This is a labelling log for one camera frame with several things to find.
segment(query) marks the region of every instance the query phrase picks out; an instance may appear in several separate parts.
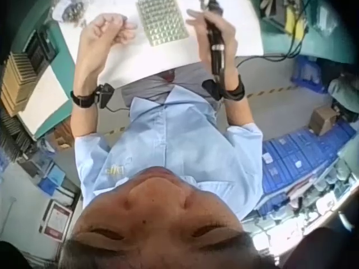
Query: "floor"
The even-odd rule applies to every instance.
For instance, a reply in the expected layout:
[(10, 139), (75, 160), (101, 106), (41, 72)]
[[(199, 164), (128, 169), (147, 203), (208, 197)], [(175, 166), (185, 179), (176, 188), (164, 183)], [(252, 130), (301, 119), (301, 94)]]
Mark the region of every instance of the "floor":
[[(331, 98), (320, 95), (307, 89), (294, 89), (265, 93), (261, 96), (255, 94), (271, 89), (292, 86), (290, 77), (294, 68), (294, 60), (288, 59), (279, 63), (271, 63), (262, 59), (253, 59), (240, 67), (242, 81), (245, 83), (247, 94), (253, 94), (249, 98), (256, 124), (261, 128), (264, 139), (278, 137), (305, 126), (310, 119), (313, 109), (330, 104)], [(109, 103), (112, 109), (124, 108), (121, 93), (115, 92)], [(99, 112), (98, 131), (108, 133), (114, 129), (116, 133), (107, 136), (110, 145), (116, 143), (121, 136), (121, 127), (129, 124), (128, 111), (121, 110), (111, 113), (105, 109)], [(218, 114), (218, 127), (221, 131), (227, 126), (224, 108)], [(66, 172), (67, 176), (77, 185), (79, 179), (74, 163), (73, 149), (66, 150), (56, 157), (57, 164)]]

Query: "person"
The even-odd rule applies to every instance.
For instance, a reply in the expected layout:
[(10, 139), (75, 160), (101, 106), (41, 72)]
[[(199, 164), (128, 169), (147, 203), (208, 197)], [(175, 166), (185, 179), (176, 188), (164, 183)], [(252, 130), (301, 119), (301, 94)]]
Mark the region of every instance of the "person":
[[(222, 31), (226, 90), (241, 83), (235, 29), (211, 12), (188, 14), (201, 63), (176, 69), (171, 83), (152, 76), (123, 87), (131, 123), (112, 148), (96, 132), (96, 105), (73, 105), (84, 210), (64, 244), (60, 268), (273, 266), (240, 223), (263, 193), (263, 134), (246, 98), (224, 100), (230, 127), (221, 134), (219, 104), (201, 87), (211, 78), (205, 19)], [(102, 14), (83, 29), (75, 96), (93, 93), (110, 48), (129, 45), (135, 30), (118, 14)]]

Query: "black device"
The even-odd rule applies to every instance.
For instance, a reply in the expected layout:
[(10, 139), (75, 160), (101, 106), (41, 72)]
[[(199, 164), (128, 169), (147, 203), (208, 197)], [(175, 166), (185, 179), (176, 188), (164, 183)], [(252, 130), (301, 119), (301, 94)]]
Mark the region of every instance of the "black device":
[(114, 88), (106, 83), (97, 86), (96, 90), (88, 96), (75, 96), (73, 91), (70, 93), (73, 102), (81, 108), (89, 108), (93, 104), (99, 104), (100, 109), (104, 109), (114, 93)]
[[(216, 0), (209, 0), (205, 7), (202, 3), (202, 8), (207, 9), (219, 16), (223, 15), (223, 9)], [(240, 101), (245, 97), (245, 88), (239, 76), (238, 87), (234, 91), (227, 91), (225, 89), (225, 43), (221, 31), (211, 22), (206, 20), (207, 36), (211, 50), (211, 70), (214, 76), (213, 80), (206, 80), (202, 87), (217, 101), (221, 98)]]

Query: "brown box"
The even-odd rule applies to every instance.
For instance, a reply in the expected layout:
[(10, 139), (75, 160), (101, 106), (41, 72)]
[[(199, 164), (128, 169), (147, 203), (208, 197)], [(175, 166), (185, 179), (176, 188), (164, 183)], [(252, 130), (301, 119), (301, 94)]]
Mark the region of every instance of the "brown box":
[(311, 128), (318, 136), (327, 133), (337, 120), (338, 113), (328, 106), (322, 106), (313, 111), (309, 121)]

